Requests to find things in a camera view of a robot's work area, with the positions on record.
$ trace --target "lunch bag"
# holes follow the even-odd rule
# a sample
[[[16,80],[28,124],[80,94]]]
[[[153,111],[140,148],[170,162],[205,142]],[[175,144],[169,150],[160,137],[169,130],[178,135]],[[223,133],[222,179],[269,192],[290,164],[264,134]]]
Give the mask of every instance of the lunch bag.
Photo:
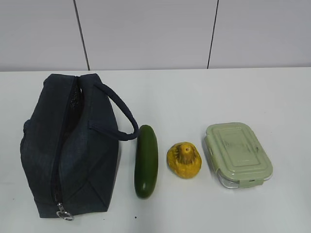
[[[134,132],[118,130],[113,100]],[[97,74],[51,74],[24,124],[21,162],[39,216],[73,220],[107,211],[116,176],[119,140],[138,125],[120,97]]]

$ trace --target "container lid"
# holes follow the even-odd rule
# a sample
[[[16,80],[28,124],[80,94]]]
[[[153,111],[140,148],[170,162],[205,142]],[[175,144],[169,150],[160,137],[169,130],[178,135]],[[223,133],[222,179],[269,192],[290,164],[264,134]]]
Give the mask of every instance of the container lid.
[[[267,154],[254,132],[243,123],[209,126],[206,144],[223,185],[238,183],[238,187],[252,187],[262,184],[272,175],[273,168]]]

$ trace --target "white tabletop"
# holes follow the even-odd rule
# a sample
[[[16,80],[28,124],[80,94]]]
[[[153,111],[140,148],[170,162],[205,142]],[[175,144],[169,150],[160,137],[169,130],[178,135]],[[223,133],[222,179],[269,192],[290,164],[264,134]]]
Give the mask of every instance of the white tabletop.
[[[82,75],[86,72],[58,73]],[[1,233],[309,233],[311,232],[311,68],[97,71],[153,127],[159,168],[154,193],[134,191],[136,141],[121,142],[121,161],[106,213],[73,222],[40,219],[20,162],[22,128],[51,72],[0,73]],[[115,108],[121,130],[130,123]],[[208,168],[203,138],[215,123],[248,124],[274,167],[262,186],[226,189]],[[183,180],[166,164],[167,150],[192,142],[198,175]]]

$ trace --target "cucumber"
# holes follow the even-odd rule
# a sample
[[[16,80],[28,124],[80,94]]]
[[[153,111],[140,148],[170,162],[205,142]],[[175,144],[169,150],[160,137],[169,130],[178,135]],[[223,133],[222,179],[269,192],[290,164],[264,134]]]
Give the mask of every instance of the cucumber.
[[[148,198],[156,185],[158,168],[157,141],[149,125],[139,128],[134,173],[135,191],[138,197]]]

